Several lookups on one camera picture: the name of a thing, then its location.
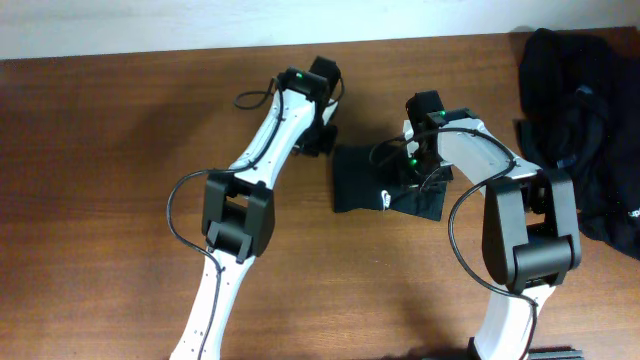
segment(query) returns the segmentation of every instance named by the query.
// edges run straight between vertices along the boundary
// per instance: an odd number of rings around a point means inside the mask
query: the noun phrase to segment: white wall
[[[638,0],[0,0],[0,58],[579,29]]]

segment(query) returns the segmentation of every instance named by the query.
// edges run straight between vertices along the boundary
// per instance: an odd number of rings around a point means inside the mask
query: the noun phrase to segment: black cloth
[[[640,61],[539,29],[519,69],[524,157],[574,182],[580,231],[640,259]]]
[[[405,214],[440,221],[447,184],[441,177],[434,176],[435,184],[418,192],[407,187],[403,180],[403,167],[398,156],[381,169],[369,162],[373,145],[338,145],[333,154],[334,211],[348,212],[354,209],[384,210],[383,191],[391,197],[390,209]],[[376,151],[376,158],[384,158],[397,147],[382,144]]]

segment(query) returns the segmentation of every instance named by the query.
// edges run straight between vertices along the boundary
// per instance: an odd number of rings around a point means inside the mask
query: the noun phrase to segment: black jacket
[[[583,234],[640,259],[640,60],[539,29],[519,80],[524,157],[571,175]]]

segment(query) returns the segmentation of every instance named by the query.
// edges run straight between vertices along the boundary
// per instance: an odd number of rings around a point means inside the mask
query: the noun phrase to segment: wooden tabletop
[[[635,29],[601,30],[640,54]],[[517,151],[517,59],[527,35],[4,61],[0,67],[0,357],[166,359],[189,315],[203,258],[164,217],[184,174],[226,167],[266,108],[236,94],[316,55],[347,93],[338,142],[397,135],[404,104],[437,89]],[[331,209],[326,157],[290,157],[275,188],[277,226],[240,289],[223,359],[379,359],[465,348],[489,293],[458,265],[446,221]],[[457,170],[445,219],[470,186]],[[203,181],[176,200],[180,231],[202,244]],[[457,218],[464,256],[485,278],[483,199]],[[582,239],[583,262],[542,310],[534,347],[590,359],[640,358],[640,263]]]

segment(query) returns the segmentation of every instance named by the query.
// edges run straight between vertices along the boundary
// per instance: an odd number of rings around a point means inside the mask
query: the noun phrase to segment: white robotic arm
[[[230,167],[245,170],[209,175],[202,231],[207,236],[207,251],[222,271],[218,274],[213,261],[205,257],[200,287],[171,360],[220,358],[222,336],[240,284],[273,231],[272,189],[278,173],[294,148],[317,155],[327,145],[320,142],[327,140],[323,132],[338,106],[329,99],[339,79],[335,63],[323,58],[316,59],[309,72],[290,68],[280,74],[265,121]],[[248,206],[227,201],[235,196],[245,196]],[[217,276],[221,279],[216,297]]]
[[[477,135],[482,133],[495,140],[475,114],[468,109],[446,112],[441,106],[437,92],[416,94],[407,103],[411,120],[405,120],[403,126],[406,139],[414,133],[442,131],[435,144],[428,139],[421,144],[409,143],[408,156],[419,157],[418,149],[430,149],[431,155],[437,154],[439,166],[456,166],[474,185],[515,162],[504,178],[487,184],[488,194],[484,187],[480,189],[487,196],[483,257],[494,279],[493,286],[532,299],[539,313],[566,272],[580,263],[571,181],[562,174],[545,174],[536,164],[508,150],[510,159],[503,149]],[[529,207],[545,214],[544,223],[526,226],[524,213]],[[519,359],[523,353],[528,357],[525,351],[532,324],[532,307],[527,301],[492,292],[484,323],[470,341],[469,357]],[[564,355],[568,359],[581,358],[578,351]],[[558,358],[558,353],[535,356]]]

